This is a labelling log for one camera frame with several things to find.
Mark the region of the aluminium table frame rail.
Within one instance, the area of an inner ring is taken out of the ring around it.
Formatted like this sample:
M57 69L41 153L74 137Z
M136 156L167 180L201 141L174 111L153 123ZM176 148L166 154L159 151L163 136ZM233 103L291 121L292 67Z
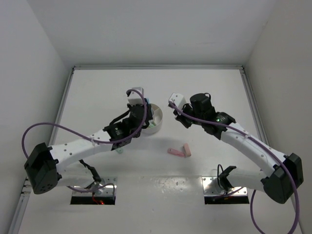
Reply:
M206 205L202 176L217 164L257 167L240 152L175 121L168 98L210 93L218 111L233 116L261 137L242 66L141 65L78 66L72 72L57 123L83 134L103 128L125 109L125 91L142 86L163 111L161 130L134 139L122 154L104 153L87 162L117 178L114 205L72 205L69 189L29 195L21 210L21 234L254 234L249 205ZM192 155L178 157L168 148Z

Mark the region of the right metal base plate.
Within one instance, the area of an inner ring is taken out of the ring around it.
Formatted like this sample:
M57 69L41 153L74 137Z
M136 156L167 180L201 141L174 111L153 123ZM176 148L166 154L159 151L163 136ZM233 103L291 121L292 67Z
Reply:
M202 187L205 197L227 197L227 196L247 196L248 191L246 187L234 187L229 191L225 191L218 186L216 176L202 176Z

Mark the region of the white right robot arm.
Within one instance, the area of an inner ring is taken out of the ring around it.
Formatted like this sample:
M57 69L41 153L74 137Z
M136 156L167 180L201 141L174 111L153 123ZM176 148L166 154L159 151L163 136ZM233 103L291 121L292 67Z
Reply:
M247 187L284 204L303 183L302 160L298 155L286 155L269 147L249 134L232 116L217 112L210 94L195 94L187 103L183 95L173 93L168 103L174 109L175 119L185 128L193 124L201 126L206 133L234 147L260 168L260 172L253 173L229 166L217 176L219 190L228 192L234 187Z

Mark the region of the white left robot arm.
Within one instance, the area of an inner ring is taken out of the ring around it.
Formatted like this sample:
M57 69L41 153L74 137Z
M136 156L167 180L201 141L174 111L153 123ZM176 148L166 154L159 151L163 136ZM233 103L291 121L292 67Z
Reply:
M91 136L81 135L77 140L59 145L36 145L24 165L33 192L40 195L56 186L80 193L102 189L102 178L84 159L130 144L152 119L150 104L128 105L128 111Z

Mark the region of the pink eraser block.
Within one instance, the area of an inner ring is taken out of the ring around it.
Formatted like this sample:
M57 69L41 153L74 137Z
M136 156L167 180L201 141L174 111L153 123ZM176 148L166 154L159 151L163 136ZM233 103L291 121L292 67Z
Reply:
M185 157L190 157L190 156L192 155L188 143L184 143L184 145L183 145L183 150L184 150L184 155L185 155Z

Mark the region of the metal base plate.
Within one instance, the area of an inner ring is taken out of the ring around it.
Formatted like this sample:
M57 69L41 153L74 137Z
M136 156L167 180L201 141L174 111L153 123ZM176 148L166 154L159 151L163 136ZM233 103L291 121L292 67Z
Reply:
M229 191L225 191L218 186L216 176L202 176L202 187L205 197L227 197L227 196L247 196L248 191L246 187L234 187Z
M102 177L101 182L93 182L86 188L79 186L69 186L68 188L76 194L115 197L117 190L117 178Z

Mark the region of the pink highlighter pen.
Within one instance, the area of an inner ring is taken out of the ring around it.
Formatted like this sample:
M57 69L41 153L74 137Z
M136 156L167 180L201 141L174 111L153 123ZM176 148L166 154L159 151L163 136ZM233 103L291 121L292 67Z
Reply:
M185 154L182 151L173 148L168 148L167 153L178 157L185 157Z

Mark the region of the white round divided organizer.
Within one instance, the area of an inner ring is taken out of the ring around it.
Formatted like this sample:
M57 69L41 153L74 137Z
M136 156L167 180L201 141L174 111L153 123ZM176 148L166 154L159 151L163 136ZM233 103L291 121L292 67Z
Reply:
M161 108L155 104L151 103L152 107L152 113L153 113L153 119L149 121L150 123L154 123L156 126L153 128L147 127L146 129L143 129L142 132L146 135L152 135L157 133L162 126L162 121L163 121L163 112Z

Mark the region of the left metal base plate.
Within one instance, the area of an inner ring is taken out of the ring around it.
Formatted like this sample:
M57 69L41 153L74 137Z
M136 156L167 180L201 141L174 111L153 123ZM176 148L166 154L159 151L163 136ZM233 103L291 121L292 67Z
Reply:
M69 186L68 188L76 194L115 197L117 190L117 178L102 177L101 182L93 182L86 188L79 186Z

